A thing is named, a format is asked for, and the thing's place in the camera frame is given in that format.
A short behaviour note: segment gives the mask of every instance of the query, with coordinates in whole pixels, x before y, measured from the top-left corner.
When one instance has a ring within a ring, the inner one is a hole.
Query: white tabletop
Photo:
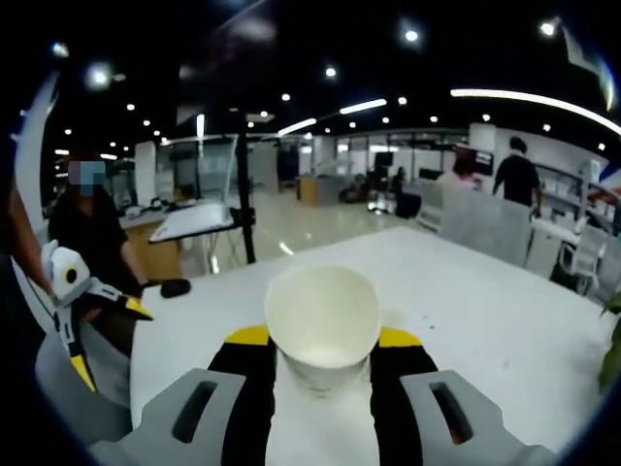
[[[188,370],[207,368],[227,335],[263,322],[268,283],[300,264],[339,264],[367,275],[384,323],[417,335],[440,369],[456,370],[496,402],[506,428],[526,444],[559,451],[599,399],[611,316],[600,318],[596,305],[525,270],[396,228],[195,279],[192,291],[174,300],[146,290],[143,304],[155,321],[136,329],[134,425],[155,395]]]
[[[560,240],[566,243],[570,243],[574,246],[577,246],[580,242],[580,235],[574,233],[573,231],[564,226],[552,223],[550,220],[544,220],[543,218],[534,218],[533,227],[552,236],[556,236]]]
[[[228,206],[215,202],[199,204],[170,213],[149,240],[153,243],[173,241],[232,224]]]

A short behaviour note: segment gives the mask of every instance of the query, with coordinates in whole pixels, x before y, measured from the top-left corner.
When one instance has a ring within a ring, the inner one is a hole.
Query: wooden cabinet
[[[177,242],[150,245],[148,239],[161,222],[147,223],[125,229],[134,252],[141,261],[149,280],[180,279],[181,267]]]

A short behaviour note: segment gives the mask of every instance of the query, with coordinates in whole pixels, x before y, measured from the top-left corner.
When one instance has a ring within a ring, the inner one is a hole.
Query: black ceiling
[[[539,33],[543,20],[561,16],[618,70],[616,26],[610,7],[599,0],[538,1],[519,8],[502,2],[409,0],[142,3],[111,0],[93,8],[84,2],[46,2],[36,12],[20,7],[15,26],[32,29],[32,17],[45,19],[45,25],[34,30],[31,41],[20,38],[23,47],[9,53],[15,71],[11,131],[18,132],[18,111],[28,107],[33,89],[56,69],[59,98],[46,130],[47,148],[70,149],[80,141],[114,153],[110,142],[117,149],[131,147],[153,138],[154,129],[169,138],[190,136],[194,125],[177,126],[177,114],[179,106],[194,105],[207,114],[209,132],[240,129],[231,107],[274,114],[249,132],[277,131],[308,117],[325,118],[313,131],[329,126],[334,134],[350,133],[352,120],[355,131],[428,127],[431,115],[442,127],[467,127],[486,113],[499,126],[531,132],[542,133],[550,124],[551,137],[590,150],[604,142],[605,155],[612,158],[621,150],[614,133],[581,116],[449,95],[451,87],[526,91],[619,120],[616,112],[605,111],[598,78],[568,63],[563,35],[550,39]],[[244,17],[258,18],[263,27],[254,35],[240,33],[236,24]],[[415,46],[404,41],[408,28],[419,33]],[[53,41],[64,42],[70,57],[54,59]],[[94,62],[108,63],[125,80],[100,92],[85,89],[84,72]],[[195,72],[193,78],[180,80],[182,64]],[[328,65],[338,72],[333,80],[325,77]],[[283,92],[291,95],[290,102],[280,100]],[[402,95],[406,106],[397,104]],[[338,115],[340,107],[381,97],[388,106]],[[136,111],[128,112],[127,103]],[[384,116],[390,123],[381,122]],[[143,127],[143,119],[151,126]],[[71,136],[65,128],[72,129]]]

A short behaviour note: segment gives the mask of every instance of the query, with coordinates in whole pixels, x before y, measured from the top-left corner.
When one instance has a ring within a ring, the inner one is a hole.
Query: white paper cup
[[[290,372],[317,394],[355,380],[379,338],[375,288],[344,267],[287,271],[270,284],[265,313]]]

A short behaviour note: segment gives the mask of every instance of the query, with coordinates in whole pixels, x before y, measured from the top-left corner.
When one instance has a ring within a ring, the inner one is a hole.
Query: floor
[[[252,196],[252,203],[257,218],[253,234],[257,261],[332,245],[395,226],[427,231],[413,219],[370,213],[364,204],[307,206],[296,199],[294,190],[285,190],[280,194],[257,190]],[[210,242],[213,241],[215,247],[210,248]],[[181,255],[181,269],[185,277],[205,273],[205,247],[214,252],[210,265],[216,273],[225,273],[245,265],[242,232],[234,230],[220,233],[217,239],[212,235],[210,238],[201,237],[193,243],[186,242],[185,252]]]

